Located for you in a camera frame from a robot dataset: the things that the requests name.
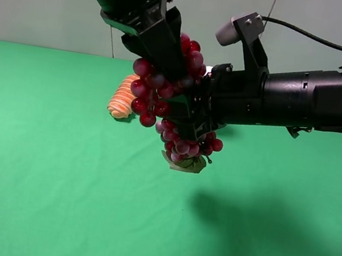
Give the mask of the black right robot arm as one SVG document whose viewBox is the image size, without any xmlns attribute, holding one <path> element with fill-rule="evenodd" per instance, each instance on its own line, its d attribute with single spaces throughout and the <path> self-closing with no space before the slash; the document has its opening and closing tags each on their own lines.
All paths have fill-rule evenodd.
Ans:
<svg viewBox="0 0 342 256">
<path fill-rule="evenodd" d="M 265 62 L 234 71 L 215 66 L 202 82 L 169 100 L 167 119 L 185 140 L 229 124 L 342 134 L 342 67 L 336 71 L 268 73 Z"/>
</svg>

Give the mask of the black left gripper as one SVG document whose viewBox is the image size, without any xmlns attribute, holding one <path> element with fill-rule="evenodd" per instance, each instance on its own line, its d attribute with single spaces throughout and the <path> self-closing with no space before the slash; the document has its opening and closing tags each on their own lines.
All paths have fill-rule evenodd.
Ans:
<svg viewBox="0 0 342 256">
<path fill-rule="evenodd" d="M 105 23 L 124 33 L 125 48 L 151 61 L 168 80 L 187 75 L 180 41 L 181 14 L 177 7 L 167 10 L 172 0 L 146 0 L 143 5 L 123 14 L 109 15 L 101 10 Z"/>
</svg>

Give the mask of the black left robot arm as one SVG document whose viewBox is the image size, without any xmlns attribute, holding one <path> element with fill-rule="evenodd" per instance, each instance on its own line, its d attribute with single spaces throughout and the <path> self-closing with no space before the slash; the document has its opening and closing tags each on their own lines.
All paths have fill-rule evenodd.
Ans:
<svg viewBox="0 0 342 256">
<path fill-rule="evenodd" d="M 180 34 L 182 18 L 172 0 L 96 0 L 101 17 L 123 33 L 125 48 L 146 59 L 168 80 L 187 75 Z"/>
</svg>

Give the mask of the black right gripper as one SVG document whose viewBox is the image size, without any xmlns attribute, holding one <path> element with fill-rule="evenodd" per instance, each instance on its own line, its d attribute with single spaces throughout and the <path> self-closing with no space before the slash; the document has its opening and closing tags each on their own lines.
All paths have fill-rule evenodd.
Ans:
<svg viewBox="0 0 342 256">
<path fill-rule="evenodd" d="M 181 139 L 197 141 L 223 125 L 261 125 L 266 68 L 233 71 L 219 64 L 201 79 L 195 94 L 179 94 L 163 101 L 169 105 L 166 118 Z"/>
</svg>

